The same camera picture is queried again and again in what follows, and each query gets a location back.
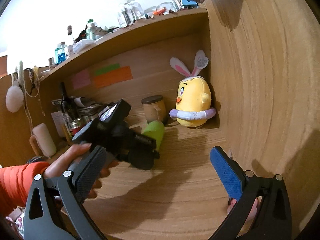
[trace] wooden shelf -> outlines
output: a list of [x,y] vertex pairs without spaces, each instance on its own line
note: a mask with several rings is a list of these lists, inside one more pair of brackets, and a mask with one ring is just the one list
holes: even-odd
[[208,14],[205,8],[156,16],[153,19],[141,19],[134,25],[101,38],[95,47],[73,55],[54,68],[41,81],[61,79],[122,52],[156,41],[197,32],[207,19]]

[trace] orange sleeve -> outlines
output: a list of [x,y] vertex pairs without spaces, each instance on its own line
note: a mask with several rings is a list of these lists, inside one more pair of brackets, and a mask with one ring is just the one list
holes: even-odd
[[0,169],[0,214],[9,215],[17,206],[24,207],[36,174],[42,174],[47,162],[36,162]]

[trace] white pompom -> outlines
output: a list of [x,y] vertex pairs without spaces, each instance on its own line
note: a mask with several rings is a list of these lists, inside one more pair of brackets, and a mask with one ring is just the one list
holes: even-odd
[[5,105],[7,109],[15,113],[19,111],[20,107],[23,105],[23,92],[18,86],[11,86],[7,91],[5,97]]

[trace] can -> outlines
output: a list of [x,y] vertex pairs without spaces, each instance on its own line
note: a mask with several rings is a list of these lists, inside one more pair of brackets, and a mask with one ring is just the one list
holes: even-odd
[[72,135],[74,136],[77,132],[81,130],[81,128],[84,127],[82,118],[77,118],[71,123],[71,131]]

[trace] mug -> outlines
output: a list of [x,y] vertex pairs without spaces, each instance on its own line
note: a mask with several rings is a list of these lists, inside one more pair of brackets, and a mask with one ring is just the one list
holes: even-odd
[[152,121],[160,121],[166,124],[168,121],[167,111],[165,109],[163,96],[151,96],[141,100],[143,111],[147,119],[147,123]]

